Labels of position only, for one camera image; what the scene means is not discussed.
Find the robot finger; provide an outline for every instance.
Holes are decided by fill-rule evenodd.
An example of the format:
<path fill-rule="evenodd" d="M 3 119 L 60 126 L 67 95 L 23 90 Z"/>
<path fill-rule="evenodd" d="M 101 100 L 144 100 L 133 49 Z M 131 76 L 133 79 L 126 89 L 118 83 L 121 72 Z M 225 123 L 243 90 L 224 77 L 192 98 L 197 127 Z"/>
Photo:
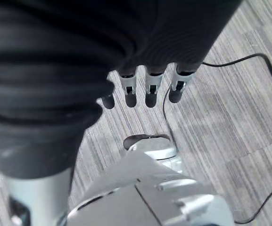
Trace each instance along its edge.
<path fill-rule="evenodd" d="M 125 94 L 125 102 L 128 107 L 135 107 L 136 98 L 136 67 L 118 70 L 120 82 Z"/>
<path fill-rule="evenodd" d="M 110 94 L 106 97 L 101 98 L 102 103 L 106 109 L 112 109 L 115 106 L 115 100 L 113 94 Z"/>
<path fill-rule="evenodd" d="M 154 107 L 157 102 L 157 93 L 161 86 L 163 73 L 167 65 L 146 66 L 145 72 L 145 104 Z"/>
<path fill-rule="evenodd" d="M 194 76 L 194 71 L 188 71 L 186 68 L 184 64 L 175 63 L 169 91 L 169 100 L 172 103 L 178 103 L 181 100 L 186 85 Z"/>

